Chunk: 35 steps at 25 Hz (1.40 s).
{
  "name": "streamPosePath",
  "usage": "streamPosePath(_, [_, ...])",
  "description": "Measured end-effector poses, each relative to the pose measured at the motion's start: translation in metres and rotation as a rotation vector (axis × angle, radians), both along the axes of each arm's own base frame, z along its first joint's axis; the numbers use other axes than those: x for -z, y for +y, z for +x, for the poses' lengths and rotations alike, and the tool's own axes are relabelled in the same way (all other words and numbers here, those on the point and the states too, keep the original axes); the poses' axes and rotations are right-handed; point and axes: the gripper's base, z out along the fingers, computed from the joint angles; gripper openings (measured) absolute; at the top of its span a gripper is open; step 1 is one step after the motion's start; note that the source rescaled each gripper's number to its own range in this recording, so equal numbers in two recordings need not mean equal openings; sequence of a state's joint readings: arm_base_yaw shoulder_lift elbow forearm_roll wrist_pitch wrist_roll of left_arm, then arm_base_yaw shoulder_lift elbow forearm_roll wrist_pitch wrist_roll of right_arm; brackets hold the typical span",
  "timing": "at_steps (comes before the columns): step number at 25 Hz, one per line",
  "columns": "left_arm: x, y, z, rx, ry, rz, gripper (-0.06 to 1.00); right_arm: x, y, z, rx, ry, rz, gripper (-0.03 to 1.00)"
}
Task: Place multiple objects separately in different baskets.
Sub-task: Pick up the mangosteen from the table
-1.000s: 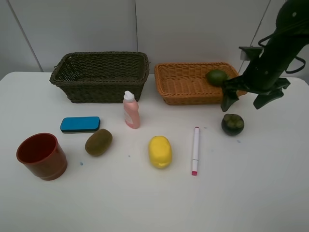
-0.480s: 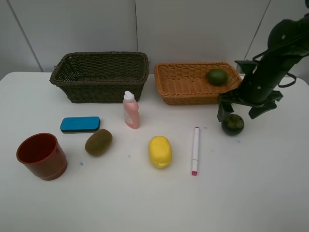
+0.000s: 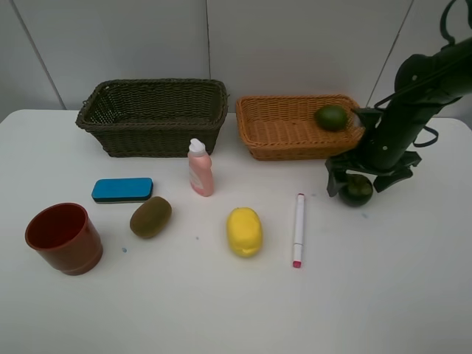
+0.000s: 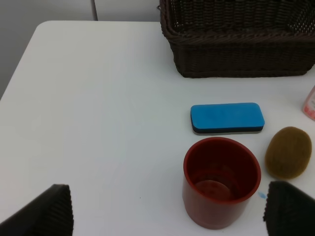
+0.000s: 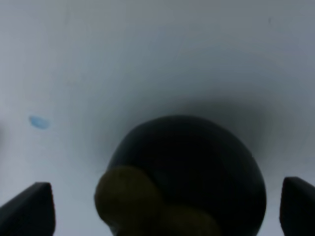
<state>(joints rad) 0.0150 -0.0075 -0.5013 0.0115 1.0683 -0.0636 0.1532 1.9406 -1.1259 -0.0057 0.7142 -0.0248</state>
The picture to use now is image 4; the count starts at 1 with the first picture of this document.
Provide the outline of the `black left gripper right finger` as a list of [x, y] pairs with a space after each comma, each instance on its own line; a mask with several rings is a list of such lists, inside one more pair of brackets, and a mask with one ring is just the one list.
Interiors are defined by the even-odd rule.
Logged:
[[263, 221], [269, 236], [313, 236], [315, 200], [286, 181], [272, 181]]

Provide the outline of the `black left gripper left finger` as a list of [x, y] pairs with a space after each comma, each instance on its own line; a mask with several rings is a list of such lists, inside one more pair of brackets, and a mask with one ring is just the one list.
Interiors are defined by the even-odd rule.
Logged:
[[74, 229], [69, 185], [53, 184], [1, 222], [2, 236], [71, 236]]

